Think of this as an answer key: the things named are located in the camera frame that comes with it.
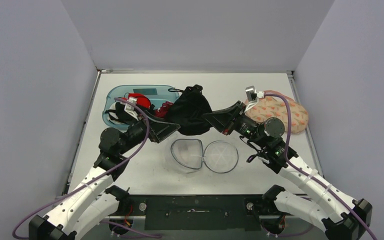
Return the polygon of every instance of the metal bracket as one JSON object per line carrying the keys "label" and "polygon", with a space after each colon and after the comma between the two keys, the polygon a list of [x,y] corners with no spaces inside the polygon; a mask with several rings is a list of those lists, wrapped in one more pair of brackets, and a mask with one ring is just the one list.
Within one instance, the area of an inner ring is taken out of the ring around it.
{"label": "metal bracket", "polygon": [[[136,97],[129,97],[128,100],[127,100],[129,103],[132,103],[133,105],[136,105],[136,102],[138,101],[138,99]],[[128,113],[130,116],[132,116],[134,119],[136,119],[137,121],[139,121],[138,119],[138,114],[135,112],[135,108],[130,105],[130,104],[126,104],[124,106],[124,111],[126,113]]]}
{"label": "metal bracket", "polygon": [[256,88],[254,86],[249,86],[245,88],[246,98],[248,99],[248,104],[246,105],[244,113],[246,113],[248,110],[252,109],[255,105],[258,104],[260,98],[264,98],[264,92],[263,91],[256,91]]}

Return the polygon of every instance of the screw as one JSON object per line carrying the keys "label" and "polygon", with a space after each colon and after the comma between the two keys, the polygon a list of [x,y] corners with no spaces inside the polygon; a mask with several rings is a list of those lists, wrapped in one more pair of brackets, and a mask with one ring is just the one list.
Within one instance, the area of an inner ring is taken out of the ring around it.
{"label": "screw", "polygon": [[252,202],[248,202],[248,203],[246,204],[246,209],[248,209],[248,210],[252,210],[253,207],[254,207],[254,203],[252,203]]}
{"label": "screw", "polygon": [[147,205],[146,205],[144,202],[140,203],[140,204],[139,204],[139,210],[141,210],[141,211],[145,211],[145,209],[147,209]]}

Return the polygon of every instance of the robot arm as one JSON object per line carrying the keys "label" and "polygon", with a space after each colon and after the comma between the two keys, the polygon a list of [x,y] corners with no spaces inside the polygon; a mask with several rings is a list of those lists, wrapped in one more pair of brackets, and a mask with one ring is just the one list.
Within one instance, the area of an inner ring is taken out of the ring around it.
{"label": "robot arm", "polygon": [[[149,121],[148,137],[151,142],[160,143],[177,131],[180,126],[166,122],[146,113]],[[124,153],[140,144],[147,132],[143,118],[131,124],[123,133],[115,128],[105,129],[100,136],[100,154],[89,173],[74,189],[77,193],[64,199],[44,217],[36,215],[29,223],[29,240],[73,240],[80,239],[94,225],[114,213],[120,201],[128,195],[117,186],[109,187],[126,169]],[[109,174],[107,171],[117,167]],[[103,194],[93,203],[99,194]]]}
{"label": "robot arm", "polygon": [[[264,92],[256,93],[254,87],[247,88],[246,94],[248,105],[255,105],[259,97],[264,96]],[[271,117],[263,123],[257,123],[245,115],[248,109],[238,101],[226,109],[206,113],[203,118],[224,135],[233,131],[241,134],[242,141],[247,139],[246,144],[257,152],[248,158],[248,163],[258,157],[276,174],[302,189],[314,202],[294,197],[276,185],[263,198],[274,203],[279,211],[293,214],[315,225],[330,240],[360,239],[366,231],[361,221],[370,225],[372,205],[365,199],[357,201],[339,191],[322,178],[317,170],[311,169],[293,149],[288,148],[284,154],[286,144],[281,138],[285,132],[283,122]]]}

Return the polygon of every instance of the transparent plastic container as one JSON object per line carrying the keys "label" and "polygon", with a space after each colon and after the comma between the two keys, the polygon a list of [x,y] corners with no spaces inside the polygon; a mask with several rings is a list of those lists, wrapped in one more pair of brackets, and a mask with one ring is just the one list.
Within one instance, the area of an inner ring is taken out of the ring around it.
{"label": "transparent plastic container", "polygon": [[238,149],[227,141],[213,141],[205,149],[201,140],[183,138],[178,133],[166,141],[165,164],[181,174],[197,172],[203,165],[214,173],[225,174],[235,169],[239,161]]}
{"label": "transparent plastic container", "polygon": [[169,89],[171,88],[173,87],[169,85],[120,85],[114,87],[106,96],[105,107],[102,111],[102,120],[109,127],[126,131],[129,127],[128,124],[112,123],[108,114],[105,113],[105,111],[109,110],[111,105],[116,102],[114,98],[127,97],[128,94],[133,93],[143,94],[151,101],[151,104],[155,106],[155,109],[158,109],[163,103],[167,101],[174,103],[179,98],[178,92],[169,92]]}

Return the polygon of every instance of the white tabletop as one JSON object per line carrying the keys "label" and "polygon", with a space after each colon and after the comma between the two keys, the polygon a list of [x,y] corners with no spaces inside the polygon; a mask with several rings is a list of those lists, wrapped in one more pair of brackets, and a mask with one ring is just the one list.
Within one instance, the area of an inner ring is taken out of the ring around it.
{"label": "white tabletop", "polygon": [[[184,89],[195,84],[203,87],[202,93],[213,111],[227,108],[238,100],[245,101],[245,88],[252,85],[258,91],[274,90],[293,98],[293,91],[285,73],[103,73],[75,158],[69,190],[72,191],[80,183],[99,155],[100,135],[108,128],[102,120],[102,112],[106,96],[111,89],[120,85],[169,85]],[[114,184],[123,189],[130,187],[130,193],[136,195],[263,194],[275,184],[294,194],[303,193],[258,159],[246,163],[248,156],[255,151],[245,145],[236,132],[224,136],[212,128],[195,138],[203,142],[204,148],[215,140],[228,140],[233,143],[239,152],[236,168],[224,174],[214,173],[205,166],[192,174],[179,173],[168,167],[164,161],[166,143],[163,141],[156,144],[148,140]],[[315,168],[310,144],[304,132],[293,135],[290,146],[310,167]],[[124,156],[129,156],[135,149]]]}

